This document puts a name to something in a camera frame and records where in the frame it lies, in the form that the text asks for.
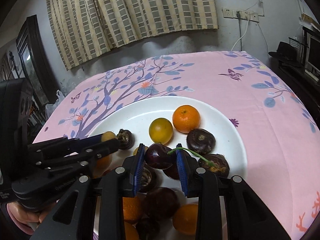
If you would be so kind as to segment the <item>left hand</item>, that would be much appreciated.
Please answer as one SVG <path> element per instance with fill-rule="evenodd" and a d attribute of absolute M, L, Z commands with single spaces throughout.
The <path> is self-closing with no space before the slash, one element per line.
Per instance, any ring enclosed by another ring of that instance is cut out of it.
<path fill-rule="evenodd" d="M 7 212 L 16 224 L 27 235 L 32 235 L 34 230 L 29 226 L 29 223 L 42 223 L 45 217 L 50 213 L 56 202 L 49 204 L 41 213 L 34 213 L 27 210 L 19 202 L 11 202 L 7 204 Z"/>

